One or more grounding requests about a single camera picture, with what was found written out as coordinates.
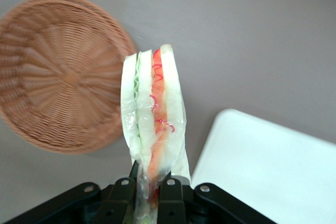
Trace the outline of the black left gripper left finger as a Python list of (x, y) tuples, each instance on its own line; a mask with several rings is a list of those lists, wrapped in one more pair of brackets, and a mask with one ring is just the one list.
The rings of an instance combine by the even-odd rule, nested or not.
[(7, 223), (132, 223), (138, 168), (105, 189), (82, 183)]

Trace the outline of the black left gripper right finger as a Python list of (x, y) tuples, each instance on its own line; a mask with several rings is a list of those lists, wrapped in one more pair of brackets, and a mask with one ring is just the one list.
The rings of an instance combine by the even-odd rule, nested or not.
[(167, 177), (159, 186), (157, 223), (274, 223), (220, 187), (194, 189)]

